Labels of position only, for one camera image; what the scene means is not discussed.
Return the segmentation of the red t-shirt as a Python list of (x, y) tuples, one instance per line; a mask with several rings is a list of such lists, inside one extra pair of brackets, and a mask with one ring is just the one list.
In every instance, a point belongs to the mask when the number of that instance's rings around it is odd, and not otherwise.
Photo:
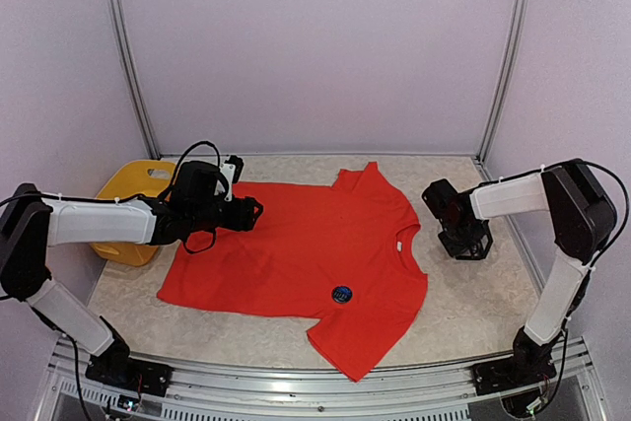
[[(193, 234), (158, 291), (165, 303), (208, 312), (310, 318), (307, 338), (352, 381), (408, 331), (428, 292), (412, 252), (420, 222), (376, 163), (341, 170), (332, 185), (241, 182), (264, 206), (249, 232)], [(336, 304), (331, 291), (353, 299)]]

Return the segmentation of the white round brooch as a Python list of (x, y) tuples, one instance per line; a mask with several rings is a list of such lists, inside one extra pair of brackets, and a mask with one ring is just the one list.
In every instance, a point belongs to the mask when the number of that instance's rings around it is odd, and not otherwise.
[(331, 298), (334, 303), (345, 305), (352, 301), (353, 291), (348, 286), (336, 286), (331, 291)]

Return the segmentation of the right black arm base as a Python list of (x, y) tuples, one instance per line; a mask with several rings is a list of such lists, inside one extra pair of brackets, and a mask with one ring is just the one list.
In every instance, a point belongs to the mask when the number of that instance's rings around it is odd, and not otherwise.
[(526, 335), (523, 327), (520, 328), (511, 356), (472, 366), (476, 394), (486, 395), (553, 379), (557, 372), (551, 352), (559, 338), (557, 334), (550, 342), (538, 345)]

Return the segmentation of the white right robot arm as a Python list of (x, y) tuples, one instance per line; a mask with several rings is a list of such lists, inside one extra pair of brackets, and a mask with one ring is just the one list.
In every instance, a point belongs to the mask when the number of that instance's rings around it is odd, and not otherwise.
[(554, 261), (539, 300), (513, 343), (504, 368), (507, 380), (527, 384), (548, 364), (550, 352), (580, 305), (597, 260), (619, 237), (619, 217), (593, 171), (582, 159), (559, 162), (456, 190), (445, 178), (421, 198), (440, 223), (438, 238), (450, 257), (482, 260), (493, 243), (489, 222), (498, 217), (544, 212), (555, 245)]

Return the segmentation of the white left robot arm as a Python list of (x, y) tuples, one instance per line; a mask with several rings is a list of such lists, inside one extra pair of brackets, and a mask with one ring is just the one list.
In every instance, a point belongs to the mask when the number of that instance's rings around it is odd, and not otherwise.
[(157, 196), (136, 193), (111, 199), (45, 194), (23, 183), (2, 201), (1, 290), (27, 304), (91, 356), (93, 367), (117, 386), (138, 376), (122, 337), (95, 316), (46, 265), (50, 248), (69, 244), (129, 243), (164, 246), (186, 243), (197, 232), (252, 230), (263, 212), (253, 197), (237, 198), (233, 186), (243, 163), (235, 156), (217, 165), (178, 163)]

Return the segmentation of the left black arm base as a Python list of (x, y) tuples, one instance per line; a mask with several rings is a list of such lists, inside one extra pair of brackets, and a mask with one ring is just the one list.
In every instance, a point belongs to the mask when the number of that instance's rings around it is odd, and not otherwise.
[(139, 394), (165, 397), (173, 374), (167, 364), (137, 359), (120, 335), (99, 356), (91, 355), (86, 378), (107, 386), (114, 386)]

